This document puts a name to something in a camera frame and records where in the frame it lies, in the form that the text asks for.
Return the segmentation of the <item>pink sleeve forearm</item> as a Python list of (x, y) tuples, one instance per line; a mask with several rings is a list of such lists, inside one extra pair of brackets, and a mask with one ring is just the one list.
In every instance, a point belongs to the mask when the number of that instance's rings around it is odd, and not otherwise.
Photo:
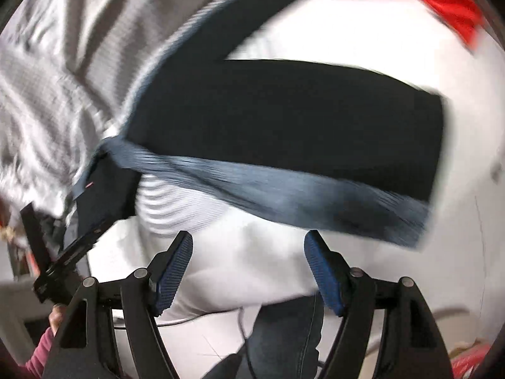
[(24, 364), (17, 365), (18, 373), (16, 375), (18, 378), (42, 378), (53, 341), (53, 331), (51, 328), (47, 328), (29, 360)]

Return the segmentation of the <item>person left hand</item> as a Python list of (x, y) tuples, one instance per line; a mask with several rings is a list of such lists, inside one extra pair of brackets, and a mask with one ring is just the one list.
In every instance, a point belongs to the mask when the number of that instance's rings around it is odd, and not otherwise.
[(64, 304), (54, 304), (51, 310), (51, 313), (49, 314), (49, 323), (50, 323), (50, 329), (53, 333), (53, 335), (56, 335), (56, 332), (58, 331), (59, 327), (62, 324), (62, 321), (65, 317), (65, 312), (67, 310), (67, 306)]

